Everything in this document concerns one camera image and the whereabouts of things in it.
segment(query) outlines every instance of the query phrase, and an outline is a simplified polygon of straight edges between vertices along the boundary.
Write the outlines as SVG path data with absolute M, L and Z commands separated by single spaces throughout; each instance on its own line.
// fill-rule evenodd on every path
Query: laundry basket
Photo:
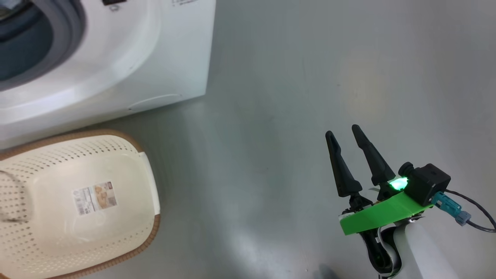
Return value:
M 98 130 L 0 154 L 0 279 L 78 278 L 132 258 L 157 234 L 146 154 Z

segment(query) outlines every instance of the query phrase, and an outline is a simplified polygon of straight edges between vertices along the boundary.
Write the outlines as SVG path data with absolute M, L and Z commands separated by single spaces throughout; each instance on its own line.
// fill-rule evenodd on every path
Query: washing machine drum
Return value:
M 79 0 L 0 0 L 0 91 L 67 60 L 85 27 Z

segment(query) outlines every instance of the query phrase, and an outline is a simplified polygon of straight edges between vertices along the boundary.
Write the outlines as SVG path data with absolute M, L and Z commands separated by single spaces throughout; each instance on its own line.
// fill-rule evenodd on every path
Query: green led light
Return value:
M 403 190 L 408 184 L 408 178 L 402 177 L 390 182 L 391 186 L 396 190 Z

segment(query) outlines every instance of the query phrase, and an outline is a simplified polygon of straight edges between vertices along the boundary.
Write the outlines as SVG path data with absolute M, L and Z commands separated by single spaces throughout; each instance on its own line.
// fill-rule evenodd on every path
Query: floor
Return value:
M 162 224 L 144 253 L 87 278 L 376 278 L 339 226 L 348 201 L 324 139 L 374 199 L 352 124 L 393 170 L 433 163 L 496 214 L 496 3 L 476 2 L 218 0 L 206 96 L 96 126 L 143 145 Z M 493 235 L 426 216 L 460 278 L 494 276 Z

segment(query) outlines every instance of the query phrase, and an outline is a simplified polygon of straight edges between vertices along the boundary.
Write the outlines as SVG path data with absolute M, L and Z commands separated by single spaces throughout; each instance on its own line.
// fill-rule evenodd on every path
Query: washing machine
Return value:
M 215 0 L 0 0 L 0 150 L 205 94 Z

